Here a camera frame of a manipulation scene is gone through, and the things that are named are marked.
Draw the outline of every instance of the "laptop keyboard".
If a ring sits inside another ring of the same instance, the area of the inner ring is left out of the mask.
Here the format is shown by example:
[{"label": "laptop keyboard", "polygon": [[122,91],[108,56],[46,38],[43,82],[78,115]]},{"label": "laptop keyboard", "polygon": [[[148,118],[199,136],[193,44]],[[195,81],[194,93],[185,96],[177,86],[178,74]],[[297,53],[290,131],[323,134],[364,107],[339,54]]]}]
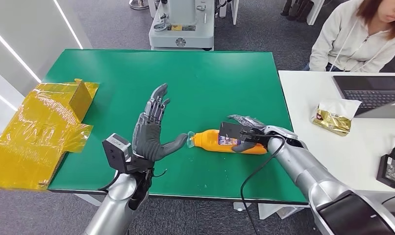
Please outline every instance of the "laptop keyboard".
[{"label": "laptop keyboard", "polygon": [[373,109],[395,101],[395,91],[345,91],[345,98],[362,101],[359,108]]}]

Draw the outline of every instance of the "green tabletop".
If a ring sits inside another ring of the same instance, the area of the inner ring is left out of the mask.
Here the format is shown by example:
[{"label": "green tabletop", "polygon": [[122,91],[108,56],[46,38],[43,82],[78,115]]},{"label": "green tabletop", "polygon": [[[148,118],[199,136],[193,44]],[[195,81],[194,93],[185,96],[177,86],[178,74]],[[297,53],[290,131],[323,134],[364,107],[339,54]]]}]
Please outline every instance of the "green tabletop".
[{"label": "green tabletop", "polygon": [[[83,123],[94,128],[82,153],[69,153],[50,190],[87,192],[109,183],[109,167],[101,141],[112,133],[132,139],[134,125],[151,92],[168,83],[161,141],[179,133],[218,129],[227,115],[257,118],[269,125],[291,129],[283,92],[270,52],[182,52],[67,49],[44,82],[75,78],[100,83]],[[208,152],[187,148],[155,164],[150,194],[240,198],[244,179],[266,155]],[[247,184],[244,195],[259,201],[306,203],[299,189],[276,159]]]}]

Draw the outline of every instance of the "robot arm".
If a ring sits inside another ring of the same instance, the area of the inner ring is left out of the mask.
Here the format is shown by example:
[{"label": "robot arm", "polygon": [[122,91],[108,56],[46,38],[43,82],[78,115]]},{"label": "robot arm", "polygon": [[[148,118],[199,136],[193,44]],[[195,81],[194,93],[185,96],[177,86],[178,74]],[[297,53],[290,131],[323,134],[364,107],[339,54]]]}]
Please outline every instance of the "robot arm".
[{"label": "robot arm", "polygon": [[260,128],[260,122],[250,117],[232,118],[246,126],[241,125],[239,131],[229,126],[229,137],[261,143],[271,153],[277,151],[275,158],[309,201],[322,234],[395,235],[395,217],[380,203],[372,202],[330,174],[296,134],[276,126]]},{"label": "robot arm", "polygon": [[102,142],[109,165],[117,170],[114,180],[101,188],[108,192],[83,235],[127,235],[138,208],[147,200],[154,176],[154,162],[180,149],[187,134],[161,144],[160,132],[167,84],[156,88],[134,128],[133,144],[112,134]]}]

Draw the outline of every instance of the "humanoid robot hand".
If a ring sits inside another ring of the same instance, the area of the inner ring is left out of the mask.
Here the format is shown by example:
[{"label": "humanoid robot hand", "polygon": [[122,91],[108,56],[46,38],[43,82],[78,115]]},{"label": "humanoid robot hand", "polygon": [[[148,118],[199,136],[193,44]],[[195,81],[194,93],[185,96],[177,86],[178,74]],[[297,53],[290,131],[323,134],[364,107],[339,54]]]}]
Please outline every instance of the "humanoid robot hand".
[{"label": "humanoid robot hand", "polygon": [[170,99],[163,101],[166,94],[166,83],[153,91],[144,112],[138,117],[133,133],[133,153],[152,162],[179,150],[187,140],[187,134],[182,133],[172,142],[160,143],[161,121],[170,102]]}]

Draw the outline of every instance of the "orange bottle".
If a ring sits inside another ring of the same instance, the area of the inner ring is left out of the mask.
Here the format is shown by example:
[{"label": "orange bottle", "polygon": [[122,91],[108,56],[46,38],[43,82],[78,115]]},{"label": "orange bottle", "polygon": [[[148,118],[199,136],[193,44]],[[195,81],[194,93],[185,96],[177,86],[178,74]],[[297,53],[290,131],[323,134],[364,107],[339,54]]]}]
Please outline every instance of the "orange bottle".
[{"label": "orange bottle", "polygon": [[[187,146],[196,146],[213,152],[234,153],[233,146],[241,144],[241,140],[223,137],[219,135],[219,130],[207,130],[202,133],[188,133]],[[261,144],[256,144],[253,148],[245,150],[246,154],[266,154],[267,150]]]}]

